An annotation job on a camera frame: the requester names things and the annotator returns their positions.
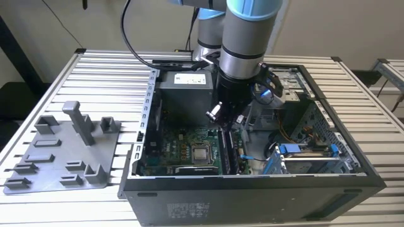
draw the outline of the white wall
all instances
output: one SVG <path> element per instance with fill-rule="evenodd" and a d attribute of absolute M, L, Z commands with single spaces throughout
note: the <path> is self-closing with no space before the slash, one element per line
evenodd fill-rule
<path fill-rule="evenodd" d="M 46 2 L 86 48 L 127 50 L 119 28 L 126 0 L 88 0 L 86 11 L 82 0 Z M 194 8 L 170 4 L 167 0 L 134 0 L 126 17 L 134 48 L 156 51 L 183 49 L 192 11 Z M 79 47 L 78 43 L 42 0 L 0 0 L 0 14 L 38 73 L 52 81 Z"/>
<path fill-rule="evenodd" d="M 274 54 L 339 56 L 370 70 L 404 59 L 404 0 L 291 0 Z"/>
<path fill-rule="evenodd" d="M 126 0 L 46 0 L 88 49 L 126 50 L 119 17 Z M 274 54 L 340 56 L 352 69 L 404 59 L 403 0 L 290 0 Z M 0 14 L 38 73 L 51 81 L 79 47 L 42 0 L 0 0 Z M 127 30 L 136 50 L 184 48 L 191 7 L 134 0 Z M 198 29 L 192 45 L 196 45 Z"/>

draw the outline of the gray cylindrical robot link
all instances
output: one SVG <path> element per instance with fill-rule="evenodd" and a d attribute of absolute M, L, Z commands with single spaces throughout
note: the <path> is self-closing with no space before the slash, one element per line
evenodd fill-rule
<path fill-rule="evenodd" d="M 224 19 L 220 69 L 232 78 L 250 79 L 259 72 L 276 15 L 247 21 L 227 10 Z"/>

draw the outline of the black cable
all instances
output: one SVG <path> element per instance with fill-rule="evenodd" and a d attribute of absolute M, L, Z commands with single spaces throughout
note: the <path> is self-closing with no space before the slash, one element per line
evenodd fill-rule
<path fill-rule="evenodd" d="M 398 109 L 398 107 L 399 107 L 399 104 L 400 104 L 400 102 L 396 102 L 396 104 L 394 105 L 394 107 L 392 107 L 392 112 L 396 111 L 396 109 Z"/>
<path fill-rule="evenodd" d="M 260 161 L 260 162 L 266 162 L 267 161 L 267 160 L 262 160 L 262 159 L 258 159 L 258 158 L 254 158 L 254 160 Z"/>
<path fill-rule="evenodd" d="M 122 16 L 120 16 L 120 33 L 122 33 L 122 36 L 124 38 L 124 42 L 126 42 L 126 45 L 128 47 L 128 49 L 131 50 L 132 54 L 135 55 L 135 57 L 138 58 L 138 60 L 146 64 L 148 67 L 156 69 L 156 70 L 163 70 L 163 71 L 176 71 L 176 72 L 182 72 L 182 71 L 190 71 L 191 68 L 184 68 L 184 67 L 179 67 L 179 66 L 168 66 L 168 67 L 164 67 L 164 66 L 159 66 L 159 65 L 154 65 L 151 63 L 148 63 L 140 56 L 139 54 L 136 53 L 136 51 L 134 50 L 132 48 L 132 45 L 128 41 L 128 38 L 127 38 L 127 33 L 126 33 L 126 28 L 124 28 L 124 19 L 126 19 L 126 15 L 127 15 L 127 10 L 128 10 L 128 6 L 131 4 L 131 0 L 127 0 L 127 3 L 126 3 L 126 6 L 124 6 L 124 10 L 122 12 Z"/>
<path fill-rule="evenodd" d="M 187 43 L 186 43 L 186 51 L 191 51 L 191 34 L 194 30 L 194 24 L 198 18 L 198 14 L 200 12 L 200 8 L 194 7 L 194 14 L 192 14 L 192 19 L 191 19 L 191 27 L 190 27 L 190 33 L 188 33 L 188 38 L 187 38 Z"/>
<path fill-rule="evenodd" d="M 302 143 L 306 139 L 308 138 L 308 136 L 306 138 L 302 139 L 302 141 L 299 143 Z"/>
<path fill-rule="evenodd" d="M 83 45 L 80 44 L 79 40 L 76 39 L 76 37 L 74 36 L 74 34 L 70 32 L 70 30 L 67 29 L 67 27 L 63 25 L 63 22 L 60 21 L 60 19 L 59 19 L 56 13 L 54 12 L 54 10 L 52 10 L 52 8 L 51 8 L 51 6 L 47 4 L 46 0 L 42 0 L 42 1 L 43 1 L 43 3 L 46 4 L 46 6 L 48 7 L 48 9 L 51 10 L 51 12 L 52 12 L 54 16 L 56 17 L 56 19 L 58 19 L 58 21 L 59 21 L 62 27 L 63 27 L 64 30 L 71 34 L 72 38 L 76 40 L 78 44 L 79 44 L 80 47 L 83 48 Z"/>
<path fill-rule="evenodd" d="M 380 91 L 379 91 L 379 93 L 378 93 L 376 97 L 379 97 L 379 96 L 380 96 L 382 90 L 384 89 L 384 86 L 386 86 L 386 84 L 387 84 L 387 82 L 388 82 L 388 81 L 390 81 L 390 80 L 387 79 L 387 80 L 386 80 L 386 82 L 384 82 L 384 84 L 382 85 L 382 88 L 380 88 Z"/>

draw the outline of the white sticker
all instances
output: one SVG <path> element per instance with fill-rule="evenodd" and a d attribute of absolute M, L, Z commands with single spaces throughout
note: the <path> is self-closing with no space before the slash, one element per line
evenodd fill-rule
<path fill-rule="evenodd" d="M 207 78 L 204 74 L 178 73 L 175 84 L 207 84 Z"/>
<path fill-rule="evenodd" d="M 239 124 L 242 124 L 243 119 L 244 119 L 244 116 L 243 116 L 243 115 L 239 115 L 236 122 L 238 122 Z"/>

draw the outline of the metal rack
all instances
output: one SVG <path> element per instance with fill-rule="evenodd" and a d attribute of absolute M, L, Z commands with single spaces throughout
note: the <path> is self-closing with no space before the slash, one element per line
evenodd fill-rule
<path fill-rule="evenodd" d="M 188 53 L 142 52 L 152 59 L 190 60 Z M 330 57 L 267 56 L 266 61 L 304 65 L 327 101 L 388 188 L 367 199 L 332 222 L 256 224 L 254 226 L 403 226 L 404 224 L 404 126 L 343 62 Z M 0 223 L 11 226 L 139 226 L 130 203 L 119 200 L 118 191 L 126 155 L 136 142 L 142 123 L 151 70 L 132 54 L 118 51 L 76 53 L 36 105 L 18 133 L 0 153 Z M 108 187 L 104 189 L 40 192 L 6 196 L 3 184 L 10 171 L 34 139 L 38 117 L 54 114 L 68 120 L 60 110 L 67 100 L 82 103 L 83 114 L 94 120 L 112 116 L 122 121 L 119 144 Z"/>
<path fill-rule="evenodd" d="M 379 71 L 404 93 L 404 60 L 378 59 L 374 70 Z"/>

